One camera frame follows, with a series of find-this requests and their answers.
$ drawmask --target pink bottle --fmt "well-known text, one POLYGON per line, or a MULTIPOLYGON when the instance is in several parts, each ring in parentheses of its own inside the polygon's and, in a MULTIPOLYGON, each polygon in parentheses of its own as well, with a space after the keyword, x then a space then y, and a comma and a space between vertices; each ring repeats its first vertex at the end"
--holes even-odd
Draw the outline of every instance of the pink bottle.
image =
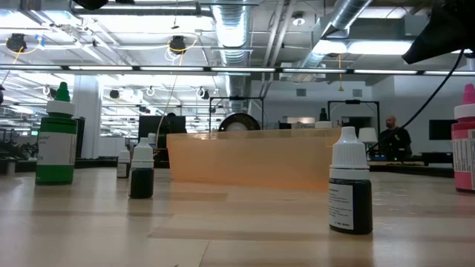
POLYGON ((475 193, 475 88, 466 85, 463 103, 455 107, 452 125, 453 170, 455 188, 459 192, 475 193))

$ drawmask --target green bottle cap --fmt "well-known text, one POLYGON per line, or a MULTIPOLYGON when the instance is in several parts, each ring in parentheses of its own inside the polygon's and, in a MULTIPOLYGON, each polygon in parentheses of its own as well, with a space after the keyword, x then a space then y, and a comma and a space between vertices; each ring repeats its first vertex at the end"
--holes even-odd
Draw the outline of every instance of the green bottle cap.
POLYGON ((69 91, 68 91, 68 84, 66 82, 62 82, 59 85, 58 92, 56 93, 56 101, 64 101, 64 102, 70 102, 71 98, 69 97, 69 91))

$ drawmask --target ventilation duct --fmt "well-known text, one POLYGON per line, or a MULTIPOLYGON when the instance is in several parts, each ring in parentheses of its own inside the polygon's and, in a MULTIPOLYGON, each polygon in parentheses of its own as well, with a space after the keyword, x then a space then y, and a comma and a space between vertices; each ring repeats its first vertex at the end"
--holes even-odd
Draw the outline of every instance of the ventilation duct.
MULTIPOLYGON (((372 0, 338 0, 332 13, 318 19, 313 28, 312 46, 326 37, 347 38, 350 26, 363 10, 370 5, 372 0)), ((310 53, 305 56, 298 67, 314 68, 320 65, 326 54, 310 53)), ((306 75, 298 74, 292 77, 292 81, 301 82, 306 75)))
MULTIPOLYGON (((239 48, 247 45, 250 7, 242 5, 214 5, 212 12, 216 19, 216 35, 220 47, 239 48)), ((220 51, 221 61, 227 67, 249 65, 249 53, 240 50, 220 51)), ((226 76, 226 92, 231 96, 249 96, 245 76, 226 76)), ((247 108, 248 102, 230 101, 229 111, 239 113, 247 108)))

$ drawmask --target black liquid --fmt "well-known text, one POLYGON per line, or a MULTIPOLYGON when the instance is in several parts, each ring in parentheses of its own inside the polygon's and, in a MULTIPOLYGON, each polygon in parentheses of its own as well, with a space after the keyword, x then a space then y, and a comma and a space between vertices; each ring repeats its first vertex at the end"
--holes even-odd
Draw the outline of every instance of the black liquid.
POLYGON ((127 166, 125 167, 125 174, 124 174, 125 176, 123 176, 123 174, 120 174, 119 171, 117 170, 117 178, 119 178, 119 179, 122 179, 122 178, 127 179, 128 176, 129 176, 130 173, 131 173, 131 164, 130 164, 130 163, 117 163, 117 166, 118 166, 118 165, 121 165, 121 164, 127 165, 127 166))
POLYGON ((373 201, 369 180, 330 178, 330 183, 353 187, 353 230, 330 225, 330 229, 345 234, 370 234, 373 231, 373 201))
POLYGON ((154 195, 154 169, 136 168, 132 171, 128 196, 133 199, 149 198, 154 195))

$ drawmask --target green bottle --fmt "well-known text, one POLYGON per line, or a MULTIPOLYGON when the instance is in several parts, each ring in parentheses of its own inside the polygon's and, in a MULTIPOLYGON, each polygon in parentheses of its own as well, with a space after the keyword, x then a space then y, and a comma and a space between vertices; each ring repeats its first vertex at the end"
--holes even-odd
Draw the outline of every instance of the green bottle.
POLYGON ((76 161, 76 106, 70 103, 68 84, 62 82, 56 98, 47 103, 49 116, 42 118, 38 135, 37 185, 67 185, 73 182, 76 161))

